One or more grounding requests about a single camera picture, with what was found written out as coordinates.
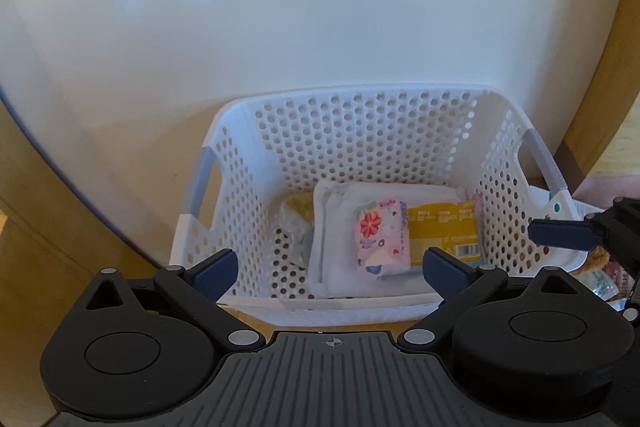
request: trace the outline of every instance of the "white plastic basket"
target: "white plastic basket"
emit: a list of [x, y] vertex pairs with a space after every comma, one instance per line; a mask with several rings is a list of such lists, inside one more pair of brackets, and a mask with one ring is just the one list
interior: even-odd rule
[[[552, 199], [536, 206], [518, 162], [525, 145]], [[214, 162], [222, 171], [211, 227], [197, 219]], [[586, 253], [542, 248], [526, 226], [535, 217], [577, 219], [558, 167], [524, 112], [482, 86], [386, 84], [297, 90], [227, 104], [204, 140], [180, 214], [171, 264], [191, 267], [220, 248], [239, 258], [236, 285], [220, 300], [281, 326], [416, 319], [435, 293], [316, 299], [305, 269], [287, 262], [287, 237], [274, 223], [288, 192], [321, 178], [463, 186], [481, 191], [482, 241], [489, 263], [510, 275], [543, 266], [572, 270]]]

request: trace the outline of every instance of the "barcode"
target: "barcode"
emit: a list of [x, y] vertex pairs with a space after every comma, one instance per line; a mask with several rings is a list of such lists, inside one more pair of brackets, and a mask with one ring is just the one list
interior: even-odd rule
[[457, 245], [456, 257], [458, 259], [466, 259], [466, 257], [478, 257], [481, 254], [480, 244], [474, 245]]

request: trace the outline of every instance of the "folded white cloth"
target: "folded white cloth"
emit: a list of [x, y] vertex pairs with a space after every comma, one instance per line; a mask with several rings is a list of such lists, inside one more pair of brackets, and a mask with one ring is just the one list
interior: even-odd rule
[[353, 211], [372, 200], [396, 197], [408, 208], [428, 203], [460, 203], [464, 190], [441, 185], [411, 185], [322, 180], [314, 190], [314, 241], [308, 281], [318, 298], [391, 297], [432, 293], [422, 270], [377, 280], [357, 270]]

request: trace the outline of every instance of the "triangular cutout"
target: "triangular cutout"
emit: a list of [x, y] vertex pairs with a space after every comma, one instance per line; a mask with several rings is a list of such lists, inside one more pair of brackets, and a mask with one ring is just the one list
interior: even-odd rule
[[98, 286], [94, 296], [91, 297], [86, 308], [88, 310], [100, 310], [102, 308], [115, 308], [116, 306], [122, 306], [122, 299], [118, 295], [116, 286], [111, 281], [103, 281]]
[[542, 293], [561, 293], [564, 295], [577, 295], [571, 285], [561, 277], [550, 276], [542, 286]]

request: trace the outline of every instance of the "red flower graphic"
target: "red flower graphic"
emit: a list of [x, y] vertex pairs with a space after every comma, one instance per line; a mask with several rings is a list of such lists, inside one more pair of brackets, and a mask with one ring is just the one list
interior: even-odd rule
[[360, 222], [360, 233], [366, 239], [378, 233], [382, 219], [377, 212], [367, 212]]

